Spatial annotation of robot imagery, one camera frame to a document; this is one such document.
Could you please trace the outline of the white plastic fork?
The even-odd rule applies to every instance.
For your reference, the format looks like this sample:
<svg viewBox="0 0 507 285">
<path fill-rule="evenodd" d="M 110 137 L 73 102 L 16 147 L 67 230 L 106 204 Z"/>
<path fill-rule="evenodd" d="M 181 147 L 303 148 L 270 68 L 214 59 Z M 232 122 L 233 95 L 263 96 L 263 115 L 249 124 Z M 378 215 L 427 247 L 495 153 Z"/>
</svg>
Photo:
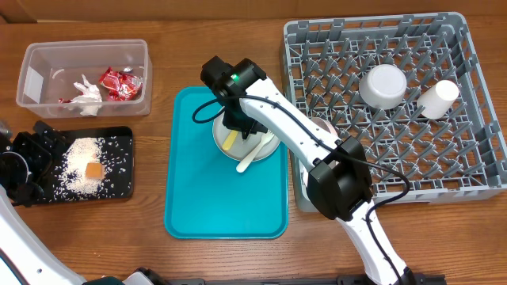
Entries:
<svg viewBox="0 0 507 285">
<path fill-rule="evenodd" d="M 238 173 L 243 173 L 250 163 L 255 159 L 257 154 L 261 151 L 261 149 L 274 138 L 274 134 L 271 131 L 268 131 L 267 133 L 263 134 L 261 137 L 260 142 L 254 147 L 253 150 L 251 150 L 237 165 L 236 171 Z"/>
</svg>

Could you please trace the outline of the red snack wrapper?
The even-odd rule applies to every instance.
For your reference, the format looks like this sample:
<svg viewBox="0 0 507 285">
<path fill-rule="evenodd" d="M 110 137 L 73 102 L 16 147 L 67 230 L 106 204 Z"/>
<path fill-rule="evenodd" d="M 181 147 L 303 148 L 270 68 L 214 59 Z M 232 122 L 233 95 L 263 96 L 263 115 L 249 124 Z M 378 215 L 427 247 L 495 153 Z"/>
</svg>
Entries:
<svg viewBox="0 0 507 285">
<path fill-rule="evenodd" d="M 114 71 L 111 67 L 103 73 L 99 83 L 108 90 L 110 101 L 132 101 L 143 88 L 141 77 Z"/>
</svg>

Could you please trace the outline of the pink round plate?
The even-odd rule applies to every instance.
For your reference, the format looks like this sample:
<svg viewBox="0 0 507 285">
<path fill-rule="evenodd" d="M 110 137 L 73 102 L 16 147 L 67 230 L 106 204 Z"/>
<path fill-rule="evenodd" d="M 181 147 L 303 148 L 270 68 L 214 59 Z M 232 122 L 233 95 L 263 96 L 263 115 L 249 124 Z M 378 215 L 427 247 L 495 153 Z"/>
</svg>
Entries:
<svg viewBox="0 0 507 285">
<path fill-rule="evenodd" d="M 314 117 L 311 121 L 313 125 L 310 127 L 310 130 L 318 139 L 322 139 L 323 141 L 338 140 L 338 135 L 334 126 L 328 120 Z"/>
</svg>

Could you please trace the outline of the clear plastic bin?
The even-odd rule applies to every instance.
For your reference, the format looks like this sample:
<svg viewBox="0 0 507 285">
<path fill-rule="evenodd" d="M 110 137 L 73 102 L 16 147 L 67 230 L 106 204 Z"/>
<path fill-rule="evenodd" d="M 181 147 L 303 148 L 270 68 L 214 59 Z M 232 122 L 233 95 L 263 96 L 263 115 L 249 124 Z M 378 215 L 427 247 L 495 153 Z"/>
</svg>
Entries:
<svg viewBox="0 0 507 285">
<path fill-rule="evenodd" d="M 143 79 L 143 88 L 132 101 L 110 101 L 108 90 L 99 83 L 111 67 Z M 59 98 L 81 94 L 74 87 L 82 75 L 96 85 L 102 107 L 96 116 L 144 116 L 151 111 L 152 64 L 146 41 L 78 40 L 30 44 L 21 64 L 16 102 L 44 119 L 86 117 L 80 108 L 60 104 Z"/>
</svg>

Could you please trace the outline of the yellow plastic spoon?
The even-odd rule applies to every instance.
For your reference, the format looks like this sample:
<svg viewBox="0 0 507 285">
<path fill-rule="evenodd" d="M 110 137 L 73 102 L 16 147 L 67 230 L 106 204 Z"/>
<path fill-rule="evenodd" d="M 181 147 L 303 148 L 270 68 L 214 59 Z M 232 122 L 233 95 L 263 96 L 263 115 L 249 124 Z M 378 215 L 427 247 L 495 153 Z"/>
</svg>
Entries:
<svg viewBox="0 0 507 285">
<path fill-rule="evenodd" d="M 225 138 L 225 140 L 222 144 L 222 148 L 224 151 L 228 151 L 233 146 L 234 141 L 237 138 L 237 135 L 238 135 L 238 132 L 235 130 L 232 130 L 229 132 L 229 134 L 227 135 L 227 137 Z"/>
</svg>

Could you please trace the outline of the white napkin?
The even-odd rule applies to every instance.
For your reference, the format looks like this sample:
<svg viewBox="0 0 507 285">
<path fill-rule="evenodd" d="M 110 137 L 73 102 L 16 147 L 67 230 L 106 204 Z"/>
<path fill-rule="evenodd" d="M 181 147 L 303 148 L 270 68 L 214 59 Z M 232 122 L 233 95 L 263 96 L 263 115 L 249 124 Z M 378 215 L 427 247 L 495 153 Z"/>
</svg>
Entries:
<svg viewBox="0 0 507 285">
<path fill-rule="evenodd" d="M 80 95 L 71 99 L 73 102 L 69 110 L 80 108 L 81 116 L 96 116 L 102 107 L 102 95 L 96 85 L 91 84 L 86 76 L 82 75 L 82 83 L 75 82 L 74 87 L 81 92 Z"/>
</svg>

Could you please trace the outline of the grey round plate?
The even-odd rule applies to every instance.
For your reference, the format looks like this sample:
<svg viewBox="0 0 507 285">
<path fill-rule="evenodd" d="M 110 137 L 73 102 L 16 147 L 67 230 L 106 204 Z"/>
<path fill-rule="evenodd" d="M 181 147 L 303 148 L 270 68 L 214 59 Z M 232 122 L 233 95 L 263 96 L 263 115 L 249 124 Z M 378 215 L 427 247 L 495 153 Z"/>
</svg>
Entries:
<svg viewBox="0 0 507 285">
<path fill-rule="evenodd" d="M 261 142 L 261 137 L 263 136 L 263 133 L 258 132 L 255 135 L 250 134 L 247 139 L 243 139 L 242 134 L 239 133 L 236 136 L 231 148 L 229 150 L 224 150 L 223 143 L 231 133 L 231 130 L 223 125 L 223 117 L 224 114 L 221 114 L 218 118 L 214 119 L 213 121 L 212 127 L 213 139 L 215 140 L 215 144 L 217 145 L 217 147 L 226 156 L 240 162 Z M 275 150 L 278 148 L 279 145 L 280 140 L 276 136 L 274 136 L 269 143 L 267 143 L 261 148 L 261 150 L 257 153 L 253 161 L 255 162 L 267 158 L 269 155 L 275 152 Z"/>
</svg>

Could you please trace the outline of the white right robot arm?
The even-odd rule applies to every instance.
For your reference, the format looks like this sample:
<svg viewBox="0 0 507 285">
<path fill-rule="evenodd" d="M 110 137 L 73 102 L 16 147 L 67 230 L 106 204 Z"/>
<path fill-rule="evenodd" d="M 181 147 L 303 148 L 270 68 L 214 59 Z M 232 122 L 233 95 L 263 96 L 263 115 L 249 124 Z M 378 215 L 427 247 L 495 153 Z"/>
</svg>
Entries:
<svg viewBox="0 0 507 285">
<path fill-rule="evenodd" d="M 370 170 L 386 171 L 366 158 L 359 140 L 339 139 L 323 130 L 278 90 L 250 59 L 232 66 L 215 56 L 200 73 L 221 105 L 223 126 L 243 138 L 276 136 L 303 163 L 307 196 L 323 216 L 341 224 L 360 254 L 374 284 L 415 284 L 415 274 L 395 252 L 378 220 Z"/>
</svg>

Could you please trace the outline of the small red candy wrapper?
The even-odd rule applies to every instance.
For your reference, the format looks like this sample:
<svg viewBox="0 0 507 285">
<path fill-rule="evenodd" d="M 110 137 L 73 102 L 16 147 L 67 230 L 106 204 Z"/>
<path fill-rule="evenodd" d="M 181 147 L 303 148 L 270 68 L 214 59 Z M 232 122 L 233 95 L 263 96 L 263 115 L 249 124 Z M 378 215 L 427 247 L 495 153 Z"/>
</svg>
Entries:
<svg viewBox="0 0 507 285">
<path fill-rule="evenodd" d="M 72 102 L 73 102 L 72 100 L 66 100 L 66 99 L 63 99 L 63 98 L 59 98 L 59 103 L 60 104 L 70 104 Z"/>
</svg>

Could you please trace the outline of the grey bowl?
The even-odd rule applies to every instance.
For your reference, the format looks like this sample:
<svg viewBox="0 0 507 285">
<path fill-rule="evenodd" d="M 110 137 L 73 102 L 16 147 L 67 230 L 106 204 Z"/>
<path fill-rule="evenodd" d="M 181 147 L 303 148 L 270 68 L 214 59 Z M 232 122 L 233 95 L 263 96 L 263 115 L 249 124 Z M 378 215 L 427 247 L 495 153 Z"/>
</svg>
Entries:
<svg viewBox="0 0 507 285">
<path fill-rule="evenodd" d="M 399 106 L 407 88 L 406 76 L 396 66 L 381 64 L 362 77 L 359 93 L 373 108 L 392 109 Z"/>
</svg>

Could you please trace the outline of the black tray with rice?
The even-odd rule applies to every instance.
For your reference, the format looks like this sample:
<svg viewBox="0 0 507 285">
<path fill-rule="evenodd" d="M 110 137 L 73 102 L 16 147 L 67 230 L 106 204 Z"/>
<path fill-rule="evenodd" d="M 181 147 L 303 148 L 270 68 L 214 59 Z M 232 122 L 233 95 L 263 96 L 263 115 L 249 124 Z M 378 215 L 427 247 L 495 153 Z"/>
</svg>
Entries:
<svg viewBox="0 0 507 285">
<path fill-rule="evenodd" d="M 129 127 L 59 131 L 67 152 L 46 176 L 43 200 L 35 204 L 128 198 L 133 193 L 134 138 Z M 85 177 L 89 162 L 100 162 L 105 177 Z"/>
</svg>

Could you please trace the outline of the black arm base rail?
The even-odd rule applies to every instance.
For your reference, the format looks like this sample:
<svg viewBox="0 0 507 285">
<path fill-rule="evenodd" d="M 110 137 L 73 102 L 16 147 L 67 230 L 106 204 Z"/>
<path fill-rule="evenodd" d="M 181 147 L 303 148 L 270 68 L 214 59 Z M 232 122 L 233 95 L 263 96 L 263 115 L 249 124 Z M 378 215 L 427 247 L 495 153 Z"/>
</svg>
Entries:
<svg viewBox="0 0 507 285">
<path fill-rule="evenodd" d="M 309 279 L 236 279 L 236 280 L 204 280 L 204 279 L 167 279 L 170 285 L 363 285 L 373 284 L 366 275 L 343 275 L 335 278 Z"/>
</svg>

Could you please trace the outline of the white plastic cup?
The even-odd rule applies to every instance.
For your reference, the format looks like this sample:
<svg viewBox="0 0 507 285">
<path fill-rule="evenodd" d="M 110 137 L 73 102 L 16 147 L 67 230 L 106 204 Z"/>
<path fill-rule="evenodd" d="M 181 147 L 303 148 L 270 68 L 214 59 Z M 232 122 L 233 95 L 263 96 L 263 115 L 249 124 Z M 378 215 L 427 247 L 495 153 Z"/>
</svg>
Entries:
<svg viewBox="0 0 507 285">
<path fill-rule="evenodd" d="M 459 96 L 459 87 L 452 81 L 441 80 L 417 99 L 417 106 L 423 107 L 422 115 L 428 119 L 441 118 Z"/>
</svg>

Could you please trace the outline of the orange food cube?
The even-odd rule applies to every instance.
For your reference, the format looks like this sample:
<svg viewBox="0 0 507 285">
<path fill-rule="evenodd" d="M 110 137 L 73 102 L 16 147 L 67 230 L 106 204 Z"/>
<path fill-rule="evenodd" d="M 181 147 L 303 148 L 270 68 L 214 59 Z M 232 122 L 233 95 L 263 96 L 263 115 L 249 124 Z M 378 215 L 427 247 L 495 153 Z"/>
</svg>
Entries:
<svg viewBox="0 0 507 285">
<path fill-rule="evenodd" d="M 85 177 L 102 180 L 105 177 L 105 167 L 100 162 L 89 162 L 86 166 Z"/>
</svg>

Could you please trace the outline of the teal serving tray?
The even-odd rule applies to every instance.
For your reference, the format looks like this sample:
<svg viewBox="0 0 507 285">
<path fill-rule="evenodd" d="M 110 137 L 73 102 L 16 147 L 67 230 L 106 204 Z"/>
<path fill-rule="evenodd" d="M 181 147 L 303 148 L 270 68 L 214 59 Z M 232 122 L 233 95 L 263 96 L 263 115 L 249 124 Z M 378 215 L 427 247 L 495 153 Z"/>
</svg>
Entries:
<svg viewBox="0 0 507 285">
<path fill-rule="evenodd" d="M 213 99 L 204 86 L 184 88 L 173 109 L 166 183 L 166 230 L 180 239 L 272 239 L 288 225 L 288 150 L 254 161 L 243 173 L 213 139 L 213 123 L 193 112 Z"/>
</svg>

